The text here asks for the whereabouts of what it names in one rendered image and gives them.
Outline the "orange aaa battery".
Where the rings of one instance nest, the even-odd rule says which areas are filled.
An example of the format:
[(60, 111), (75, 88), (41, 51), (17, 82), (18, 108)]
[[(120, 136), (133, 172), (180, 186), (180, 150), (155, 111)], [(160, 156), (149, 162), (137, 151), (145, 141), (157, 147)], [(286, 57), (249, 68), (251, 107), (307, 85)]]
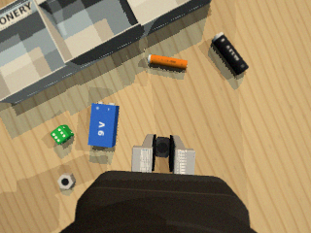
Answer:
[(186, 70), (188, 62), (186, 60), (183, 60), (183, 59), (177, 59), (177, 58), (172, 58), (172, 57), (149, 54), (148, 63), (154, 64), (154, 65), (160, 65), (160, 66), (165, 66), (165, 67), (171, 67), (171, 68)]

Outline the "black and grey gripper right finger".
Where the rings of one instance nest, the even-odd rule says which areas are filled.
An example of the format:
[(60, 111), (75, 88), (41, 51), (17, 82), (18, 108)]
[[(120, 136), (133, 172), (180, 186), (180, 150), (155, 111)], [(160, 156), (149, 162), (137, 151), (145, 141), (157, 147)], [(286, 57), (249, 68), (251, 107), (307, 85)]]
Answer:
[(170, 135), (168, 161), (173, 174), (194, 175), (195, 150), (185, 148), (179, 135)]

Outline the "black aa battery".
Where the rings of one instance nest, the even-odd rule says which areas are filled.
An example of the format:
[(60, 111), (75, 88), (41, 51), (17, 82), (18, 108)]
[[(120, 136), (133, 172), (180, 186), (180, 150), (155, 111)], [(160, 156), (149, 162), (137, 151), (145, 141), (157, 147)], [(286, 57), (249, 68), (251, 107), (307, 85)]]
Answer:
[(249, 68), (223, 32), (214, 36), (212, 43), (237, 75)]

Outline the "green die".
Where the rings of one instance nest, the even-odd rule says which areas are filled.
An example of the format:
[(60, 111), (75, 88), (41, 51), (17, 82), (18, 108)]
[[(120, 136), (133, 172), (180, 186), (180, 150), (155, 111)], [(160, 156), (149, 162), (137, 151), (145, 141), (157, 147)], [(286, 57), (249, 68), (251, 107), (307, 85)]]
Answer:
[(51, 136), (57, 142), (58, 145), (67, 142), (70, 138), (74, 136), (74, 133), (68, 127), (67, 124), (59, 125), (54, 131), (51, 133)]

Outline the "blue 9v battery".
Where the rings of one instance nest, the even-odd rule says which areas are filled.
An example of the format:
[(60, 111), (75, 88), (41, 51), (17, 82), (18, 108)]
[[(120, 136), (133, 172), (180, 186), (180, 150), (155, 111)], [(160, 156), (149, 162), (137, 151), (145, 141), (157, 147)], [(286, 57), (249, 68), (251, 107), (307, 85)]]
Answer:
[(91, 103), (88, 145), (112, 148), (116, 144), (119, 107), (116, 103)]

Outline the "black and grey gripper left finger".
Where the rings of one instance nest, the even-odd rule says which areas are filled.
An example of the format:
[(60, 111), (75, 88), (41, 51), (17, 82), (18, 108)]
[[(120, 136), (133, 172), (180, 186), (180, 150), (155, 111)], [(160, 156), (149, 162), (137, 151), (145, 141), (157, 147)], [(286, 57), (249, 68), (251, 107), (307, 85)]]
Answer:
[(142, 146), (132, 148), (131, 171), (149, 172), (155, 170), (156, 134), (147, 134)]

